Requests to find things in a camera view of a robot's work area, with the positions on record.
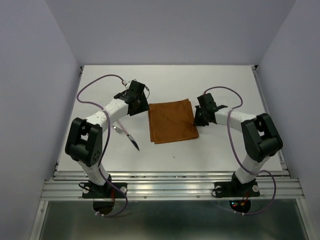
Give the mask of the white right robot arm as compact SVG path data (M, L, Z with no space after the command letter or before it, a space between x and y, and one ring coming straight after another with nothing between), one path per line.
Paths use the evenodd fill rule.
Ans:
M217 105L210 93L197 98L199 105L195 111L193 124L205 127L210 123L226 126L231 149L239 164L234 173L235 180L230 182L231 192L242 195L261 171L263 165L283 148L283 141L267 113L259 115L234 111L226 105ZM231 136L231 129L242 133L246 156L240 161Z

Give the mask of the orange brown cloth napkin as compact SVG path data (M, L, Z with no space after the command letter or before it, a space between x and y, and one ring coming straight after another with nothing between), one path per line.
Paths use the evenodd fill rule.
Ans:
M189 99L151 103L148 111L150 141L166 144L199 137Z

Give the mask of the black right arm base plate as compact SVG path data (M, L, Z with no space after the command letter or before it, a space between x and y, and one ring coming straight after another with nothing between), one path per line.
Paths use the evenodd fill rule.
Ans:
M260 190L256 180L241 184L237 181L219 181L214 183L211 195L215 198L259 197Z

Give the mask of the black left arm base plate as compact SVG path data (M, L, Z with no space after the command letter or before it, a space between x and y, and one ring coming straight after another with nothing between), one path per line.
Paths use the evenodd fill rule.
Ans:
M125 199L126 195L123 191L119 192L107 183L102 186L88 181L80 182L78 186L82 189L83 199Z

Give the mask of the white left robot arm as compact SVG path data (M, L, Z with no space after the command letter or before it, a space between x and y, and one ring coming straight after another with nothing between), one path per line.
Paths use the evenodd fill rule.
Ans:
M100 197L111 193L110 175L102 164L106 151L103 134L107 132L105 143L108 144L114 123L127 115L134 116L149 110L145 95L147 89L145 84L132 80L106 106L100 106L100 111L84 119L76 117L71 122L65 153L82 167Z

